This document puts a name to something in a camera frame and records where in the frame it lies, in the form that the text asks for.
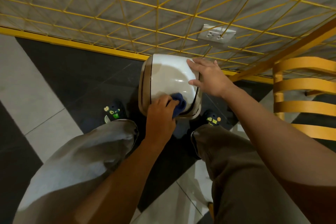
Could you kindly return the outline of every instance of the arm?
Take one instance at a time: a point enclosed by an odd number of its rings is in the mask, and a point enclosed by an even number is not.
[[[301,209],[305,208],[305,214],[317,208],[328,208],[328,202],[336,197],[336,154],[268,112],[235,86],[222,73],[216,61],[194,59],[195,63],[187,62],[203,75],[202,82],[191,80],[189,83],[228,103],[266,166],[295,203]],[[332,189],[326,193],[322,191],[325,188]],[[309,201],[316,201],[316,204],[306,204]]]
[[[178,103],[165,95],[151,104],[148,108],[146,136],[140,146],[58,223],[129,223],[149,172],[174,131],[176,124],[172,115]]]

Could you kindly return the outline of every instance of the hand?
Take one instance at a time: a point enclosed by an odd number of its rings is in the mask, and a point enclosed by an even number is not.
[[[201,89],[204,93],[222,97],[225,99],[225,94],[228,90],[236,87],[230,79],[223,74],[223,71],[219,68],[217,61],[213,63],[206,59],[196,58],[187,60],[187,63],[191,69],[200,72],[203,76],[203,81],[190,80],[190,85],[195,85]]]
[[[178,100],[163,95],[148,107],[145,140],[151,141],[151,145],[162,146],[163,149],[169,141],[176,127],[172,116],[178,104]]]

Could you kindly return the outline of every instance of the chair backrest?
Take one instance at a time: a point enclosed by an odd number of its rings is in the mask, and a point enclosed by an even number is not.
[[[276,63],[273,67],[274,113],[284,120],[285,112],[317,113],[336,116],[336,105],[318,101],[284,101],[286,90],[309,90],[309,95],[334,94],[336,82],[319,78],[283,79],[283,71],[291,69],[309,69],[336,75],[336,62],[318,57],[292,58]],[[336,141],[336,128],[315,125],[292,124],[306,135]]]

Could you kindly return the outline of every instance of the left hand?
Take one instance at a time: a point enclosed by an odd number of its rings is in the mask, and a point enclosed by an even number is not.
[[[178,104],[178,100],[163,95],[148,107],[145,140],[151,141],[152,145],[166,145],[176,127],[172,116]]]

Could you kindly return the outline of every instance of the right hand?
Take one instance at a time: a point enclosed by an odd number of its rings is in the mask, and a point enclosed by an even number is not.
[[[222,97],[225,99],[225,93],[236,87],[230,79],[223,74],[223,71],[219,68],[217,61],[213,63],[206,59],[196,58],[194,62],[187,59],[189,67],[195,71],[198,71],[203,76],[203,81],[190,80],[190,85],[195,85],[200,88],[204,93]]]

